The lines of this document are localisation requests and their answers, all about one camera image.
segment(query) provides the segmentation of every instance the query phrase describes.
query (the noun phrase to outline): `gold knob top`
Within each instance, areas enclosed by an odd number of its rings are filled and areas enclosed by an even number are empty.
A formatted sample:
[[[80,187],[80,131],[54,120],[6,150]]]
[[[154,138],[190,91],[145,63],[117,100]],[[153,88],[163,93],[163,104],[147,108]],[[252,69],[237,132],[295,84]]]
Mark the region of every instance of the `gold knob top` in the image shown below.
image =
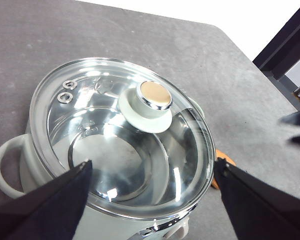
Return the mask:
[[[142,96],[157,106],[168,106],[171,103],[170,92],[161,84],[154,81],[145,81],[140,86]]]

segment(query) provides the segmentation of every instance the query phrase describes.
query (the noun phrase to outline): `pot handle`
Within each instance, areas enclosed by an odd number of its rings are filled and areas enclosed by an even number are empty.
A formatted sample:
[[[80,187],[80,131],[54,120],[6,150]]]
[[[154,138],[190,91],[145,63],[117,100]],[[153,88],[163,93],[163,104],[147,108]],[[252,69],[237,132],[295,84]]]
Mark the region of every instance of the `pot handle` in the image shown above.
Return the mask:
[[[202,108],[199,106],[199,104],[193,100],[192,98],[188,97],[190,99],[190,101],[192,102],[192,104],[194,105],[195,109],[201,114],[201,116],[203,118],[205,118],[205,113],[204,111],[202,110]]]
[[[185,236],[189,232],[189,216],[186,216],[177,226],[175,226],[172,230],[167,232],[164,236],[163,239],[168,239],[170,238],[173,234],[175,234],[176,239],[182,240],[185,238]]]
[[[6,180],[4,179],[4,177],[2,176],[2,173],[1,173],[1,161],[2,161],[2,158],[4,157],[4,155],[6,154],[6,152],[8,152],[9,150],[16,149],[16,148],[22,149],[24,146],[24,142],[28,135],[29,134],[26,133],[26,134],[23,134],[20,136],[16,136],[16,137],[6,141],[4,144],[2,144],[0,146],[0,189],[7,196],[9,196],[10,198],[13,198],[13,199],[19,198],[19,197],[25,195],[25,193],[14,189],[6,182]]]

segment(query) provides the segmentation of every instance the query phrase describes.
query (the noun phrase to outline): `glass lid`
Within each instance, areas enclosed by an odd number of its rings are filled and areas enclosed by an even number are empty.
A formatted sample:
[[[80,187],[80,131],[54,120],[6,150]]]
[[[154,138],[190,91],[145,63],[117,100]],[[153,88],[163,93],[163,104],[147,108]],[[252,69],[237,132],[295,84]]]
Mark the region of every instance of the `glass lid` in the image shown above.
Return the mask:
[[[84,58],[60,66],[35,90],[29,121],[53,177],[92,161],[88,205],[109,214],[177,215],[213,177],[213,140],[191,100],[129,62]]]

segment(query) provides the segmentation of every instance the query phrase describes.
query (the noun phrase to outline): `electric pot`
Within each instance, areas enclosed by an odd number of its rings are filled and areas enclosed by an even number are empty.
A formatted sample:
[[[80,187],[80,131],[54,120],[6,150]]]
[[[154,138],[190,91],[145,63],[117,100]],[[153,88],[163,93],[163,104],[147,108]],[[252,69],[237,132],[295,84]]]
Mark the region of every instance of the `electric pot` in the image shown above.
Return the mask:
[[[78,240],[182,239],[189,213],[213,178],[215,147],[201,108],[147,68],[84,58],[49,73],[36,88],[25,134],[0,147],[21,150],[24,192],[83,161],[93,167]]]

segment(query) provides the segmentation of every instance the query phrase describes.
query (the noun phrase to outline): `gray table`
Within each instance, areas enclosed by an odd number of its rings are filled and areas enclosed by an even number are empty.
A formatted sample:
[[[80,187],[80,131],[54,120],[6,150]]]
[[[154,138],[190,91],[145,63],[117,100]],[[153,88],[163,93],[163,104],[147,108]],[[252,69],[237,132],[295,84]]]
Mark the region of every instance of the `gray table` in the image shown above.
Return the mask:
[[[300,129],[278,124],[295,109],[219,28],[70,0],[0,0],[0,145],[24,132],[33,91],[52,69],[84,57],[145,66],[197,100],[218,149],[300,198]],[[15,187],[18,152],[2,171]],[[187,240],[236,239],[220,192],[190,218]],[[0,191],[0,204],[9,200]]]

